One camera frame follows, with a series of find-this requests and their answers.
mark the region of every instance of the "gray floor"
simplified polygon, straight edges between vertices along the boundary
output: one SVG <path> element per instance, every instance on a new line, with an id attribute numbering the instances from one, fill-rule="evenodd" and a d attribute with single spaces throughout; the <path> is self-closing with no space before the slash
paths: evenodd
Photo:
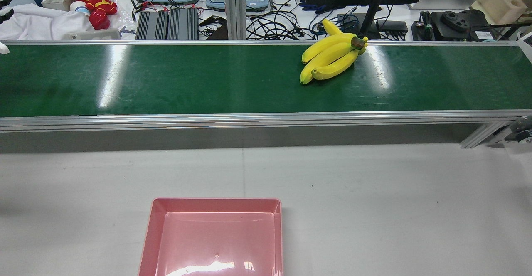
<path id="1" fill-rule="evenodd" d="M 277 197 L 285 275 L 532 274 L 532 145 L 0 155 L 2 275 L 138 273 L 155 197 Z"/>

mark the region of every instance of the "plush toy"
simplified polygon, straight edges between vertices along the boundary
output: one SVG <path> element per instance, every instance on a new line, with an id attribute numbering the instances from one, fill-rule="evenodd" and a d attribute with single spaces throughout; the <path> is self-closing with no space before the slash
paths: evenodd
<path id="1" fill-rule="evenodd" d="M 92 11 L 89 16 L 89 21 L 95 30 L 109 28 L 111 22 L 109 21 L 109 14 L 115 14 L 116 3 L 110 0 L 77 0 L 83 1 L 86 4 L 88 10 Z"/>

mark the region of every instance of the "banana bunch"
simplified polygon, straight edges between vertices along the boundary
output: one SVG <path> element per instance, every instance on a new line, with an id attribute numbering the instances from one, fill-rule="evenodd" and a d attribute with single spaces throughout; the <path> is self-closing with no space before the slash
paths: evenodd
<path id="1" fill-rule="evenodd" d="M 330 79 L 339 75 L 367 47 L 367 37 L 359 39 L 355 34 L 343 33 L 327 19 L 323 19 L 321 23 L 329 36 L 311 45 L 301 56 L 301 62 L 306 64 L 300 76 L 303 85 L 312 79 Z"/>

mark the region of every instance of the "plastic tray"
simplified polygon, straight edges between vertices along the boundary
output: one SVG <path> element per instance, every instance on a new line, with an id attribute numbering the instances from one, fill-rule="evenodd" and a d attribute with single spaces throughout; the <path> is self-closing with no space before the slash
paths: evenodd
<path id="1" fill-rule="evenodd" d="M 153 201 L 139 276 L 282 276 L 281 202 Z"/>

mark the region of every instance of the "conveyor belt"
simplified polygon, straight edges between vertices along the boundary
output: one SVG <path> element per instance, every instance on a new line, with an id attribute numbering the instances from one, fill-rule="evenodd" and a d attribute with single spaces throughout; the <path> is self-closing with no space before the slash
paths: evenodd
<path id="1" fill-rule="evenodd" d="M 0 117 L 532 109 L 514 46 L 373 45 L 299 83 L 303 45 L 10 45 Z"/>

